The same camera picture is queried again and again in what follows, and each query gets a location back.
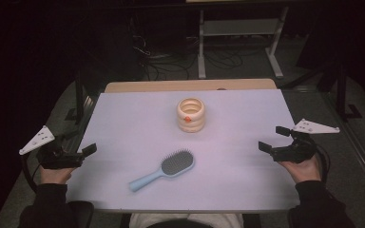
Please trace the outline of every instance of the hand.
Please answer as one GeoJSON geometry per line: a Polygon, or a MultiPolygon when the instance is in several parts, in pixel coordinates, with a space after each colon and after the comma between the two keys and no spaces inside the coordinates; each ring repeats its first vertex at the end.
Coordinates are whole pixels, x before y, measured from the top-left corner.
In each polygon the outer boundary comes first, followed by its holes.
{"type": "Polygon", "coordinates": [[[279,164],[286,168],[295,183],[303,181],[321,181],[316,155],[310,160],[303,161],[302,163],[281,161],[279,164]]]}
{"type": "Polygon", "coordinates": [[[73,170],[76,168],[45,169],[40,166],[41,183],[66,184],[70,179],[73,170]]]}

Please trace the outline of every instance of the person's right arm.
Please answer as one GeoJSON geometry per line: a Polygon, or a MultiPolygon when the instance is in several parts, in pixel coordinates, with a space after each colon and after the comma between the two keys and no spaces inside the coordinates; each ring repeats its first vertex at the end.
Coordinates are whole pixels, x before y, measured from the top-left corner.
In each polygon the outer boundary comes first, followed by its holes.
{"type": "Polygon", "coordinates": [[[289,211],[295,228],[355,228],[345,204],[335,199],[321,181],[316,156],[302,163],[280,162],[296,183],[300,205],[289,211]]]}

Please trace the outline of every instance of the hairbrush handle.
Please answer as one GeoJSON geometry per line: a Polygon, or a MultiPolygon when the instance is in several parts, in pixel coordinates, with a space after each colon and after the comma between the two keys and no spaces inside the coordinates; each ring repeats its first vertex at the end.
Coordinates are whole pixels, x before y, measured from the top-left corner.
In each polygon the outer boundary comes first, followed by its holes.
{"type": "Polygon", "coordinates": [[[149,184],[150,182],[154,181],[155,179],[164,176],[164,172],[162,171],[162,168],[160,168],[159,170],[157,170],[154,173],[151,173],[149,175],[146,175],[142,178],[139,178],[137,180],[134,180],[133,182],[131,182],[129,184],[129,189],[132,192],[136,192],[139,189],[145,187],[147,184],[149,184]]]}

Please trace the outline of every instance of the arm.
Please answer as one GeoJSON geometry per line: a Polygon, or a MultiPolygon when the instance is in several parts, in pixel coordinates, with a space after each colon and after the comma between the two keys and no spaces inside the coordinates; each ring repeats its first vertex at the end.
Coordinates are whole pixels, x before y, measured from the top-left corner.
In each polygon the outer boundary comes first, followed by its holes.
{"type": "Polygon", "coordinates": [[[41,184],[37,186],[34,203],[26,207],[20,216],[20,228],[77,227],[66,203],[66,182],[73,170],[40,168],[41,184]]]}
{"type": "Polygon", "coordinates": [[[345,212],[345,204],[335,199],[321,181],[316,156],[309,161],[280,162],[296,183],[300,205],[289,211],[295,228],[355,228],[345,212]]]}

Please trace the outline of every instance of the light-colored pants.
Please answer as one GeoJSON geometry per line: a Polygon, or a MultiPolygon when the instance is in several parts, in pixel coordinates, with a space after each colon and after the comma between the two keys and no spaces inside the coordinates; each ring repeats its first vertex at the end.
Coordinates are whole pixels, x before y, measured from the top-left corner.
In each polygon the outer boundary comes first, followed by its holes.
{"type": "Polygon", "coordinates": [[[159,222],[188,219],[213,228],[242,228],[241,214],[132,214],[129,228],[146,228],[159,222]]]}

